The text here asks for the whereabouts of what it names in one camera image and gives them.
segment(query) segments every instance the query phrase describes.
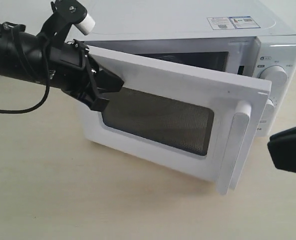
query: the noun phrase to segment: black cable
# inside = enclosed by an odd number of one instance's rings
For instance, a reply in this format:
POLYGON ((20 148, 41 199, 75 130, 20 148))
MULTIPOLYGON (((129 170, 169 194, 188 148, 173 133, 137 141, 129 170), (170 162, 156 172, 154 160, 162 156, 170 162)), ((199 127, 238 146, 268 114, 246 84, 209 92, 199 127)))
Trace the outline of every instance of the black cable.
MULTIPOLYGON (((33 70, 31 65, 29 64, 29 61, 23 52, 22 45, 20 42, 20 35, 19 35, 21 30, 23 30, 23 25, 16 25, 11 29, 17 55, 19 57, 21 66, 24 68, 27 75, 38 80, 38 75, 36 74, 36 72, 33 70)), ((44 92, 44 95, 43 95, 41 101, 38 102, 35 106, 27 108, 27 109, 23 109, 23 110, 2 110, 2 109, 0 109, 0 114, 26 114, 26 113, 36 110, 37 108, 41 107, 46 102, 46 100, 49 96, 49 92, 50 92, 50 75, 49 75, 49 69, 48 69, 48 61, 47 61, 46 54, 45 54, 46 46, 47 46, 47 44, 45 44, 42 49, 42 59, 43 59, 43 62, 44 62, 43 64, 44 64, 45 71, 46 71, 46 83, 45 83, 46 89, 45 89, 45 92, 44 92)))

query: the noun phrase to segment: door window screen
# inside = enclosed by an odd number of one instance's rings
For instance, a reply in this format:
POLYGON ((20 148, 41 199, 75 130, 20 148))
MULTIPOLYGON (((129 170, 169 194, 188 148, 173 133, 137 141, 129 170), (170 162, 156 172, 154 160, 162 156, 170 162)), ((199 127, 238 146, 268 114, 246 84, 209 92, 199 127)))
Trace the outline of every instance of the door window screen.
POLYGON ((211 109, 122 88, 110 99, 104 124, 190 153, 208 152, 214 113, 211 109))

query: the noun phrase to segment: white microwave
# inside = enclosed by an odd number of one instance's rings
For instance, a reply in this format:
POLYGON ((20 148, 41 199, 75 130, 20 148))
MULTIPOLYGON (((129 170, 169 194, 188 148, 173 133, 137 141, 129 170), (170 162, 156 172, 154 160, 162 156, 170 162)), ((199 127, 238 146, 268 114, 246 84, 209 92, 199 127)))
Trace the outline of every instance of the white microwave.
POLYGON ((226 194, 267 136, 296 70, 296 32, 256 0, 97 0, 73 37, 125 84, 85 137, 216 182, 226 194))

